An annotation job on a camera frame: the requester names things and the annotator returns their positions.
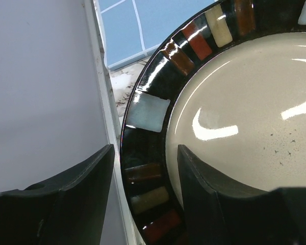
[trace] plate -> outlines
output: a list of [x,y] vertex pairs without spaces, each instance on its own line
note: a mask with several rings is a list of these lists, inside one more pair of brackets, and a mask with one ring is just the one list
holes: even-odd
[[175,160],[184,142],[256,188],[306,185],[290,180],[306,175],[297,167],[306,156],[306,1],[218,1],[148,61],[120,146],[126,197],[147,244],[188,244]]

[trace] tile grout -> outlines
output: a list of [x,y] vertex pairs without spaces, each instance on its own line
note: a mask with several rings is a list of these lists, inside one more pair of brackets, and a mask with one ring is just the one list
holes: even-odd
[[115,4],[113,4],[113,5],[111,5],[110,7],[107,7],[106,9],[104,9],[104,10],[101,11],[101,14],[107,12],[107,11],[110,10],[110,9],[113,9],[114,7],[118,6],[119,4],[122,4],[122,3],[125,2],[125,1],[126,1],[126,0],[121,0],[121,1],[119,1],[119,2],[117,2],[117,3],[115,3]]
[[140,18],[139,18],[136,2],[135,2],[135,0],[132,0],[132,2],[133,2],[133,6],[134,6],[134,10],[135,10],[135,15],[136,15],[136,19],[137,19],[137,24],[138,24],[138,29],[139,29],[139,38],[141,40],[142,50],[144,52],[144,55],[147,56],[147,52],[145,51],[146,49],[145,49],[145,45],[144,45],[142,25],[141,25],[141,21],[140,21]]
[[[152,51],[152,50],[157,49],[160,45],[161,45],[161,44],[159,43],[159,44],[157,44],[157,45],[155,45],[155,46],[153,46],[153,47],[147,48],[145,51],[146,51],[146,52],[150,52],[150,51]],[[117,66],[117,65],[120,65],[120,64],[122,64],[122,63],[124,63],[124,62],[127,62],[127,61],[129,61],[129,60],[132,60],[132,59],[134,59],[134,58],[136,58],[136,57],[138,57],[138,56],[140,56],[140,55],[143,55],[143,54],[144,54],[144,51],[138,52],[138,53],[136,53],[136,54],[134,54],[134,55],[131,55],[131,56],[127,57],[127,58],[124,58],[124,59],[122,59],[122,60],[120,60],[120,61],[118,61],[118,62],[115,62],[115,63],[109,65],[109,66],[108,66],[108,69],[112,69],[113,67],[115,67],[115,66]]]

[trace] blue tiled wall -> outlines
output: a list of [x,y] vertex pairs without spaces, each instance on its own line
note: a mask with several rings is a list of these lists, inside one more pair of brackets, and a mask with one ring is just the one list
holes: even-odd
[[111,70],[142,59],[213,0],[98,0]]

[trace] light blue tile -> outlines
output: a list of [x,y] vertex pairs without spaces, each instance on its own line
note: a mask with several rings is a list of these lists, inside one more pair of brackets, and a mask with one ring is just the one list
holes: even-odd
[[139,129],[161,132],[170,100],[136,91],[131,102],[126,124]]
[[131,0],[102,14],[108,66],[142,51],[139,28]]
[[104,9],[116,4],[120,0],[98,0],[98,4],[100,6],[100,10],[103,11]]
[[163,42],[191,16],[214,0],[135,0],[145,48]]
[[122,68],[124,67],[125,65],[129,65],[131,63],[134,63],[138,60],[141,60],[141,59],[144,59],[145,58],[145,55],[144,54],[139,54],[139,55],[133,55],[133,56],[130,56],[128,57],[127,59],[125,60],[120,60],[120,62],[117,62],[117,63],[114,63],[112,66],[108,66],[108,68],[110,70],[116,70],[116,69],[119,69],[119,68]]
[[153,50],[150,50],[147,52],[147,56],[151,56],[156,50],[157,48],[154,48]]

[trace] white wall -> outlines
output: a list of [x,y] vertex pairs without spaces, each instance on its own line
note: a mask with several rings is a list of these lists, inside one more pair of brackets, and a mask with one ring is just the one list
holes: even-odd
[[82,0],[0,1],[0,191],[107,143]]

